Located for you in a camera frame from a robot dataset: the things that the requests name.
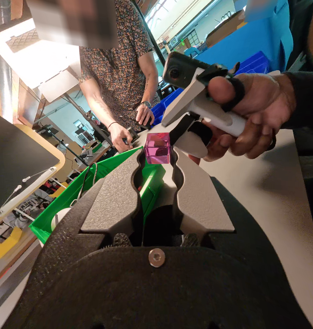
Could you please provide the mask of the green plastic bin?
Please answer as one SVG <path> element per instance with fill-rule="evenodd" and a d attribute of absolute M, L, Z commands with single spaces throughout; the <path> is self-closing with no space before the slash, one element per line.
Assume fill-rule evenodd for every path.
<path fill-rule="evenodd" d="M 70 185 L 67 187 L 52 203 L 29 225 L 31 231 L 38 238 L 43 246 L 56 225 L 56 218 L 61 217 L 71 209 L 71 205 L 76 203 L 81 187 L 82 191 L 87 191 L 93 186 L 93 183 L 104 178 L 111 171 L 126 161 L 138 147 L 122 154 L 98 162 L 97 165 L 91 165 L 88 174 L 85 169 Z M 166 170 L 161 164 L 148 164 L 142 169 L 143 185 L 140 189 L 140 197 L 144 215 L 144 222 L 147 216 L 153 210 L 154 204 L 158 198 L 159 192 L 163 187 L 163 177 Z"/>

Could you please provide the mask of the white cylinder with black cap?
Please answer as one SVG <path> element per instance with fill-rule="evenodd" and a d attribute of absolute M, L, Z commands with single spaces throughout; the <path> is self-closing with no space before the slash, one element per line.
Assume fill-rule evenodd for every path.
<path fill-rule="evenodd" d="M 72 207 L 64 208 L 58 211 L 51 221 L 51 231 L 54 231 L 56 226 L 60 223 L 60 221 L 64 218 L 64 216 L 72 209 Z"/>

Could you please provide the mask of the black panel with pale rim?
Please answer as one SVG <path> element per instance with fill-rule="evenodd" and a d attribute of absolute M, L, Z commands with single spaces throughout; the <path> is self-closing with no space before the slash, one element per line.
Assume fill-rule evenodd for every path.
<path fill-rule="evenodd" d="M 64 163 L 62 152 L 30 127 L 0 116 L 0 220 Z"/>

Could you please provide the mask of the purple transparent cube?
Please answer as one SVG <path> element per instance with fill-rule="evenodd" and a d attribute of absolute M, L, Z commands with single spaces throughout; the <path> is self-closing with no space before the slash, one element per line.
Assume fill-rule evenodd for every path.
<path fill-rule="evenodd" d="M 169 133 L 148 133 L 144 152 L 148 164 L 169 164 L 171 153 Z"/>

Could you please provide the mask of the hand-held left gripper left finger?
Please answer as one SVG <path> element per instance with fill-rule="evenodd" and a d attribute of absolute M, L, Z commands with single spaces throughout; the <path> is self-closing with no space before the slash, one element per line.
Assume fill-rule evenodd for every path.
<path fill-rule="evenodd" d="M 82 233 L 106 234 L 112 239 L 124 233 L 134 246 L 142 245 L 143 209 L 138 187 L 143 182 L 145 166 L 142 148 L 109 173 L 82 224 Z"/>

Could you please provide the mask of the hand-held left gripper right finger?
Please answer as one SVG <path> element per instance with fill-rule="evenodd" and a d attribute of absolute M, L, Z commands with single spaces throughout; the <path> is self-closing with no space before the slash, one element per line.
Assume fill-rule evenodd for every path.
<path fill-rule="evenodd" d="M 179 148 L 171 154 L 176 185 L 173 220 L 184 235 L 196 234 L 201 242 L 208 233 L 233 233 L 235 228 L 211 177 Z"/>

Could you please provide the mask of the person's right hand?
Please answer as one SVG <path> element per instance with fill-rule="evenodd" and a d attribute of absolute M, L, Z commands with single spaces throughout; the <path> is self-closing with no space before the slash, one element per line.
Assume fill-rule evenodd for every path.
<path fill-rule="evenodd" d="M 203 158 L 206 162 L 222 158 L 228 150 L 234 156 L 259 157 L 269 148 L 273 137 L 296 108 L 292 83 L 284 74 L 242 73 L 235 78 L 244 85 L 245 96 L 233 112 L 247 119 L 245 129 L 238 138 L 234 138 L 202 120 L 213 132 L 207 146 L 208 154 Z"/>

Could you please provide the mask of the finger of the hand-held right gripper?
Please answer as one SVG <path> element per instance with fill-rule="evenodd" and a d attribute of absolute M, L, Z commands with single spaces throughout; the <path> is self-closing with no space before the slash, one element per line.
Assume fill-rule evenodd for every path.
<path fill-rule="evenodd" d="M 197 114 L 183 116 L 169 133 L 170 145 L 196 158 L 204 158 L 208 154 L 207 146 L 213 137 L 212 130 L 204 125 Z"/>
<path fill-rule="evenodd" d="M 203 72 L 204 70 L 202 68 L 197 68 L 189 86 L 166 108 L 161 121 L 163 127 L 169 126 L 188 112 L 191 102 L 199 94 L 202 94 L 206 100 L 209 100 L 205 85 L 196 79 L 196 77 Z"/>

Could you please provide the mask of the person's right forearm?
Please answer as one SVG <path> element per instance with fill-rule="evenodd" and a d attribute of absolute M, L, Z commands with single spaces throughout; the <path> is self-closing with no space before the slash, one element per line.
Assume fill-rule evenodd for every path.
<path fill-rule="evenodd" d="M 300 71 L 287 70 L 294 92 L 294 110 L 281 129 L 309 128 L 313 130 L 313 1 L 288 1 L 293 51 L 287 69 L 298 56 L 306 55 Z"/>

